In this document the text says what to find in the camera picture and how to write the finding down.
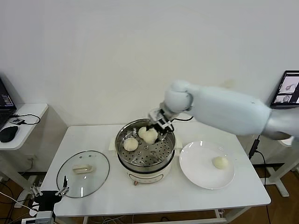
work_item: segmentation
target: white steamer base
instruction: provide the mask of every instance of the white steamer base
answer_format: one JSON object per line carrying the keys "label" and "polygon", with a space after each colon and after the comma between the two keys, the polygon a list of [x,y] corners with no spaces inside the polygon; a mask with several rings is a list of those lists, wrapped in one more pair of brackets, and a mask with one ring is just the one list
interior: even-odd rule
{"label": "white steamer base", "polygon": [[[174,146],[174,150],[175,150],[175,155],[176,155],[176,154],[179,154],[180,150],[183,148],[183,145],[182,145],[182,142],[179,140],[179,138],[176,135],[175,135],[175,139],[176,139],[176,144]],[[113,138],[110,142],[109,151],[113,151],[114,155],[117,157],[117,152],[115,149],[115,138]],[[172,161],[170,161],[170,163],[162,170],[157,171],[152,174],[139,174],[139,173],[135,173],[131,170],[126,169],[124,166],[123,166],[123,168],[125,170],[126,175],[132,181],[134,181],[134,185],[137,185],[138,183],[155,183],[157,181],[162,180],[169,173],[169,171],[171,169],[171,164],[172,164]]]}

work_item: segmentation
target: computer mouse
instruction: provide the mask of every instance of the computer mouse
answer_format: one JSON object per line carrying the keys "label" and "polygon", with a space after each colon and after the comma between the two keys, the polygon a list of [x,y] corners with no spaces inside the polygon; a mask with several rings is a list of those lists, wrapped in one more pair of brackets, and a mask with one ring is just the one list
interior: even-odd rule
{"label": "computer mouse", "polygon": [[2,131],[0,131],[0,141],[1,142],[11,141],[12,139],[14,139],[18,129],[19,129],[18,126],[10,126],[4,128]]}

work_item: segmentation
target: monitor screen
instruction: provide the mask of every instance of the monitor screen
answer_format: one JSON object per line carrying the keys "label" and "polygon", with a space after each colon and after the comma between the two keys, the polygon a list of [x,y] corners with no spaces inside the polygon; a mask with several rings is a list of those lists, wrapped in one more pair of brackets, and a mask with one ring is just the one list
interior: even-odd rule
{"label": "monitor screen", "polygon": [[299,106],[299,71],[285,71],[271,107]]}

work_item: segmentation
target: glass pot lid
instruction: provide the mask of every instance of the glass pot lid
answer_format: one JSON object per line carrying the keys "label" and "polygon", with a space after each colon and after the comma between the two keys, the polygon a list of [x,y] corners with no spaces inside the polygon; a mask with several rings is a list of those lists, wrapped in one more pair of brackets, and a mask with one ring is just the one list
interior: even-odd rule
{"label": "glass pot lid", "polygon": [[106,181],[109,174],[107,157],[97,151],[84,151],[73,155],[60,168],[56,183],[58,189],[63,188],[64,176],[68,197],[80,198],[92,194]]}

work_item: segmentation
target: metal steamer tray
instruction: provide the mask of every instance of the metal steamer tray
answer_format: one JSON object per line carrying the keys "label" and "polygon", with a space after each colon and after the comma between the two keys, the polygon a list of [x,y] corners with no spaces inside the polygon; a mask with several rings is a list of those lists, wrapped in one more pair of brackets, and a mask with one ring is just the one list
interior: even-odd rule
{"label": "metal steamer tray", "polygon": [[[140,173],[151,174],[166,167],[173,159],[175,136],[168,133],[166,137],[153,144],[148,145],[138,136],[138,130],[148,124],[149,119],[139,119],[124,126],[117,134],[115,148],[118,158],[124,167]],[[128,152],[123,147],[125,139],[133,137],[138,141],[138,148]]]}

